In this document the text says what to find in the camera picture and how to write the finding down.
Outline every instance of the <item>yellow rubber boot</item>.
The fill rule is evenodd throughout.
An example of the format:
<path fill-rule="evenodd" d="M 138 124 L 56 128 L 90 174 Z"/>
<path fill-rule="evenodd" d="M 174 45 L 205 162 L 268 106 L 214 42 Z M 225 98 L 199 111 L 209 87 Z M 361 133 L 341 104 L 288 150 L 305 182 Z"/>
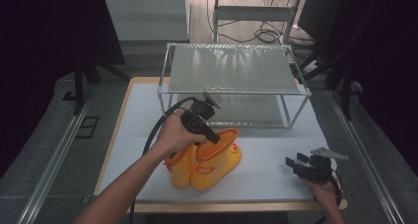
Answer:
<path fill-rule="evenodd" d="M 190 144 L 177 152 L 174 157 L 164 160 L 167 169 L 172 173 L 171 181 L 174 187 L 185 187 L 190 183 L 191 174 L 197 165 L 196 148 L 195 145 Z"/>
<path fill-rule="evenodd" d="M 217 144 L 208 141 L 196 151 L 197 167 L 191 175 L 191 183 L 197 189 L 207 189 L 232 171 L 241 161 L 242 152 L 234 143 L 238 131 L 234 128 L 222 130 Z"/>

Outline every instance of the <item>glass box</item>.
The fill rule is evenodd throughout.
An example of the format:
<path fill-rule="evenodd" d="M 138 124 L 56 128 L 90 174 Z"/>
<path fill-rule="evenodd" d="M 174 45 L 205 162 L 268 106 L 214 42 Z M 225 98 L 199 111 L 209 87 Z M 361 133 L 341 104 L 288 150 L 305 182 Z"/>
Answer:
<path fill-rule="evenodd" d="M 206 121 L 213 127 L 292 128 L 311 95 L 291 46 L 169 43 L 157 92 L 162 111 L 203 92 L 221 106 Z"/>

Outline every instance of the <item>black handheld controller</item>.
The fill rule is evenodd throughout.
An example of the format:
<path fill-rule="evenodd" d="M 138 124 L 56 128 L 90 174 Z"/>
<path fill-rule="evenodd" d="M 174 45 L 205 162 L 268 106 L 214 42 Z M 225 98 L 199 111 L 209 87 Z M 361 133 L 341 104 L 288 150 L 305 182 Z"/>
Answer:
<path fill-rule="evenodd" d="M 307 157 L 302 153 L 298 153 L 297 159 L 303 163 L 310 164 L 307 167 L 286 157 L 286 165 L 291 167 L 293 173 L 299 177 L 317 184 L 325 184 L 332 179 L 331 160 L 329 158 L 323 158 L 317 155 Z"/>
<path fill-rule="evenodd" d="M 191 111 L 185 111 L 181 115 L 181 122 L 187 131 L 194 134 L 203 134 L 215 144 L 221 139 L 199 116 Z"/>

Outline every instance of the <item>dark background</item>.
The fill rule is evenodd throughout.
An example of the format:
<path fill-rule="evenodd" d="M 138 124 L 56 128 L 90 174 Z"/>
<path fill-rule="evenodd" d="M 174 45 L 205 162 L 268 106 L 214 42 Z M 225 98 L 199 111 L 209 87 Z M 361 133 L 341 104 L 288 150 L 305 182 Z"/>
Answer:
<path fill-rule="evenodd" d="M 383 0 L 350 64 L 361 104 L 418 175 L 417 9 L 417 0 Z"/>
<path fill-rule="evenodd" d="M 105 0 L 0 0 L 0 175 L 74 64 L 123 64 Z"/>

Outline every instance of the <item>forearm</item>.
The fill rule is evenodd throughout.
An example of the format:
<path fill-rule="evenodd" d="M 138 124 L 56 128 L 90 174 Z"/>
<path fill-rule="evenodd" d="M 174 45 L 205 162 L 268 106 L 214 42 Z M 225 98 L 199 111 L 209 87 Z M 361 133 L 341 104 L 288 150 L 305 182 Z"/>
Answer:
<path fill-rule="evenodd" d="M 336 204 L 320 204 L 320 210 L 330 224 L 345 224 L 341 211 Z"/>
<path fill-rule="evenodd" d="M 75 223 L 118 223 L 150 178 L 165 153 L 150 149 L 114 180 L 77 218 Z"/>

